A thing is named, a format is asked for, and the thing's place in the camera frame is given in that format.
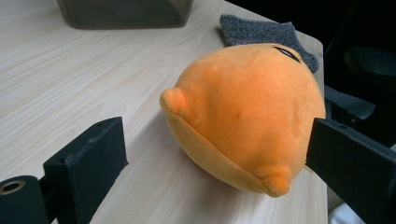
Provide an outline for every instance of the orange plush toy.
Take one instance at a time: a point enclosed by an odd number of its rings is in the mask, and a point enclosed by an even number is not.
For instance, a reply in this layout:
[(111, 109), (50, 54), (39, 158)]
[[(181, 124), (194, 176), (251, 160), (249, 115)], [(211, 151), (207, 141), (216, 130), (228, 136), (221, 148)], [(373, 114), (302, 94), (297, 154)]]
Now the orange plush toy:
[(161, 107), (189, 157), (240, 189), (278, 197), (305, 165), (323, 97), (294, 49), (249, 44), (216, 50), (195, 61)]

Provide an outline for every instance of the gray bin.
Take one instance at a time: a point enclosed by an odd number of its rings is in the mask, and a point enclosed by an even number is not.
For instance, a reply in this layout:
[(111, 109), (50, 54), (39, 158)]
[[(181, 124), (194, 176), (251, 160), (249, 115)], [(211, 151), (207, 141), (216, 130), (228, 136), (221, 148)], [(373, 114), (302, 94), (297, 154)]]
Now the gray bin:
[(182, 27), (193, 0), (58, 0), (67, 24), (78, 29)]

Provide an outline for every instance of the black embroidered eye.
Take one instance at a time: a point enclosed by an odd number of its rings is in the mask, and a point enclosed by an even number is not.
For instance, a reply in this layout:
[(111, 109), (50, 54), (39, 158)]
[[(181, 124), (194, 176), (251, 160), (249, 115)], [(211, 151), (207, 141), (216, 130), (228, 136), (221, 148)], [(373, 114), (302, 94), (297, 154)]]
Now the black embroidered eye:
[(297, 63), (300, 62), (300, 60), (298, 60), (298, 58), (297, 58), (296, 56), (294, 56), (294, 54), (292, 54), (290, 51), (288, 51), (288, 50), (286, 50), (286, 49), (279, 48), (279, 47), (274, 47), (274, 48), (276, 48), (277, 50), (279, 50), (281, 53), (283, 53), (283, 54), (285, 54), (285, 55), (291, 57), (291, 58), (292, 58), (294, 61), (296, 61)]

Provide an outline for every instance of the wooden table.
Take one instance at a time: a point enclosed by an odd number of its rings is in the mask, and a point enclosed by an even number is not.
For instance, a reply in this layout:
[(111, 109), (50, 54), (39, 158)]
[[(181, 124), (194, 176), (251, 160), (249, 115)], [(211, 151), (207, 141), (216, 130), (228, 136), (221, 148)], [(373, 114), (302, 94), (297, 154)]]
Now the wooden table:
[[(159, 106), (197, 58), (224, 47), (220, 14), (262, 16), (222, 0), (195, 0), (175, 29), (77, 30), (55, 0), (2, 0), (0, 180), (43, 176), (42, 164), (88, 127), (122, 117), (129, 165), (92, 223), (327, 223), (326, 185), (301, 172), (274, 199), (228, 186), (196, 166)], [(321, 67), (322, 45), (298, 33)]]

